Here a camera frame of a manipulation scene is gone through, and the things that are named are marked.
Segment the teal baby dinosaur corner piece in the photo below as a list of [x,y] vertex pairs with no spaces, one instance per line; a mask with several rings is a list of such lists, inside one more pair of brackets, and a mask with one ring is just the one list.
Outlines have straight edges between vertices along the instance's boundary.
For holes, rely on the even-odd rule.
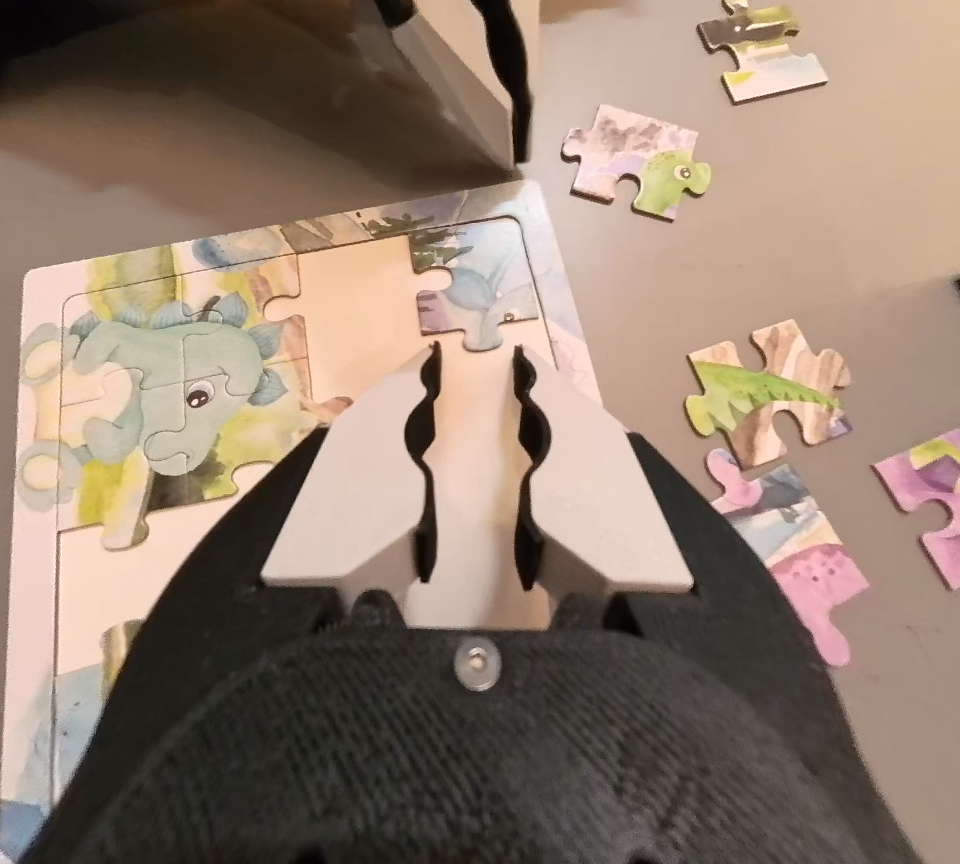
[[460,331],[472,353],[503,344],[501,327],[541,311],[520,223],[511,218],[460,224],[408,236],[416,274],[444,271],[444,289],[416,295],[421,334]]

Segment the jigsaw puzzle pieces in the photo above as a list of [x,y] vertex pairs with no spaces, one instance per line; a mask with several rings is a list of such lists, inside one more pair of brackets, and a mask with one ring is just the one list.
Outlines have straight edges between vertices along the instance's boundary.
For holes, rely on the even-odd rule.
[[[753,7],[750,0],[722,0],[722,5],[724,18],[702,21],[697,28],[709,52],[724,50],[736,64],[722,75],[731,103],[744,105],[827,84],[819,58],[791,48],[801,24],[789,5]],[[779,413],[797,420],[810,446],[852,432],[836,395],[853,381],[841,354],[812,351],[793,319],[755,330],[750,339],[764,358],[762,370],[743,367],[730,342],[688,356],[702,393],[688,398],[685,408],[699,433],[723,431],[738,463],[751,469],[786,455],[775,427]]]

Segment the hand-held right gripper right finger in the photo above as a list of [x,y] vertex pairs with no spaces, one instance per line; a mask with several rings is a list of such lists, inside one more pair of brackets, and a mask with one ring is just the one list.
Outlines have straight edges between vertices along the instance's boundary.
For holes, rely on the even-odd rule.
[[694,578],[617,418],[527,347],[512,358],[520,484],[513,555],[522,588],[571,594],[689,594]]

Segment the joined green dinosaur puzzle pieces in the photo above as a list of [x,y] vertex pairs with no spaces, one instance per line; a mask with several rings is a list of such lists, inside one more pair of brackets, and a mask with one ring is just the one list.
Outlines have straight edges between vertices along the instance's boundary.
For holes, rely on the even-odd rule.
[[313,396],[302,291],[271,231],[200,238],[28,272],[17,503],[53,532],[141,545],[151,513],[236,493],[353,404]]

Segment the pink spotted back puzzle piece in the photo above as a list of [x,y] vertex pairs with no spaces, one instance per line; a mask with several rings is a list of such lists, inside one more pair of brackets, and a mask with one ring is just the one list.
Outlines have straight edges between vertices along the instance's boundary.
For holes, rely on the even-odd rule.
[[789,464],[747,478],[724,449],[711,450],[705,467],[723,490],[714,509],[770,571],[823,661],[847,666],[851,648],[832,614],[869,582],[809,487]]

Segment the white puzzle tray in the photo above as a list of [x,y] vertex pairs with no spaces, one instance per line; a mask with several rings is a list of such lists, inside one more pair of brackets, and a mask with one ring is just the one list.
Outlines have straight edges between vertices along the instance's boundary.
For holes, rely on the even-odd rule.
[[[422,335],[417,294],[444,289],[450,275],[416,274],[408,236],[501,218],[520,224],[539,319],[502,326],[503,344],[482,353],[465,350],[460,331]],[[514,348],[537,351],[596,402],[601,397],[540,187],[482,187],[234,234],[264,230],[281,235],[298,258],[299,296],[271,304],[267,314],[270,320],[292,314],[306,318],[315,400],[342,395],[354,404],[379,378],[440,343],[438,423],[463,429],[438,438],[427,460],[438,475],[440,541],[453,548],[439,559],[432,582],[412,589],[414,621],[505,627],[545,623],[543,593],[523,597],[520,586],[508,584],[506,577],[523,460],[511,437],[520,413],[512,393]],[[19,399],[18,381],[16,462]],[[125,550],[104,549],[99,527],[53,532],[43,515],[22,510],[15,466],[2,862],[22,857],[56,804],[56,677],[96,662],[101,635],[111,626],[145,618],[203,536],[273,465],[238,469],[237,491],[229,497],[151,513],[146,540]]]

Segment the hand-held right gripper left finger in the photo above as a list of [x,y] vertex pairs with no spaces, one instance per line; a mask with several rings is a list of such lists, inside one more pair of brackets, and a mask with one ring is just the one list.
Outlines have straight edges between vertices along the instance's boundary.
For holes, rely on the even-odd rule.
[[326,587],[351,606],[368,591],[400,600],[438,555],[434,475],[439,343],[381,378],[326,430],[263,565],[274,587]]

